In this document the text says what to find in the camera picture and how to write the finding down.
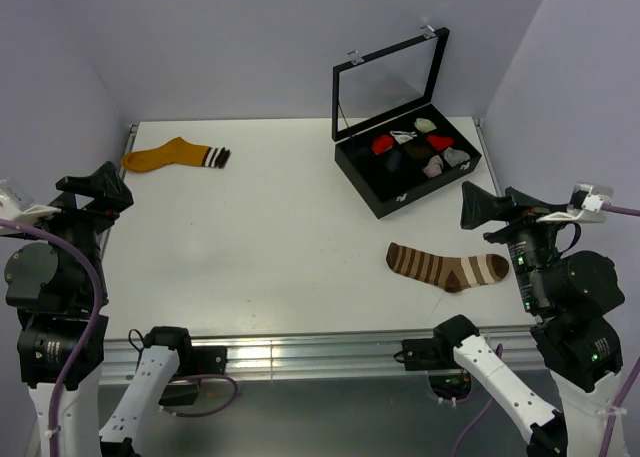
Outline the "brown striped sock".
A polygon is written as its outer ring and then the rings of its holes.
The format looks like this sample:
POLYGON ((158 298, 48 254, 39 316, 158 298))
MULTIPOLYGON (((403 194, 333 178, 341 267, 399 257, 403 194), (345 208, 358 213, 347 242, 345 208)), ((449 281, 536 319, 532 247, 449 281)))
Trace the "brown striped sock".
POLYGON ((509 261, 498 254, 446 257, 396 243, 389 244, 385 260, 394 273, 448 293, 499 283, 510 271, 509 261))

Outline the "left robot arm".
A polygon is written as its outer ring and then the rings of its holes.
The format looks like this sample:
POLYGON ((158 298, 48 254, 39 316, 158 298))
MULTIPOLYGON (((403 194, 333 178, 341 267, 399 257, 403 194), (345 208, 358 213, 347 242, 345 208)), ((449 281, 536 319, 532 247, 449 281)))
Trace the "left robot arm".
POLYGON ((98 390, 109 319, 99 239, 133 196, 107 161, 86 177, 67 176, 39 205, 1 183, 1 233, 26 240, 8 259, 6 303, 21 325, 21 380, 38 414, 44 456, 139 456, 152 416, 174 376, 195 363, 189 332, 154 327, 144 337, 133 380, 106 424, 98 390))

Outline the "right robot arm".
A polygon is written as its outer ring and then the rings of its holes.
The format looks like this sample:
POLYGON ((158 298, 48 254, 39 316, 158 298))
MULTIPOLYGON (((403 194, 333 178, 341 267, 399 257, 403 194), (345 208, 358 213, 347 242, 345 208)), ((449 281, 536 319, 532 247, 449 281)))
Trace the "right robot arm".
POLYGON ((530 389, 498 357, 478 328, 457 315, 434 330, 433 355, 443 366, 467 370, 516 425, 530 456, 625 456, 623 401, 639 370, 622 374, 622 345, 606 321, 625 297, 614 263, 593 251, 559 251, 557 233, 571 225, 602 223, 617 207, 610 187, 578 183, 566 204, 549 204, 509 187, 494 196, 462 185, 461 226, 489 221, 504 228, 485 234, 504 244, 530 333, 553 378, 562 406, 530 389))

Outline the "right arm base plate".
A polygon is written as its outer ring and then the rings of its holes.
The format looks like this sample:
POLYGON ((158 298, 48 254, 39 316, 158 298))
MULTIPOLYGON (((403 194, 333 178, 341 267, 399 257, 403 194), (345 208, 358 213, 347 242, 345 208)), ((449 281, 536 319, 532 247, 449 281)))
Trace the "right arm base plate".
POLYGON ((442 355, 433 338, 403 340, 399 360, 408 372, 443 369, 442 355))

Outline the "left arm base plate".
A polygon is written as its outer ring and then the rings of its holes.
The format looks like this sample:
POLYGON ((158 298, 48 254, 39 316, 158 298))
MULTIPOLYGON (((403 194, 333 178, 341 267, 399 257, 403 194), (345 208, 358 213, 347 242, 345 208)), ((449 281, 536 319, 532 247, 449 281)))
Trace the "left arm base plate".
POLYGON ((192 348, 189 374, 224 375, 226 373, 228 349, 225 346, 195 346, 192 348))

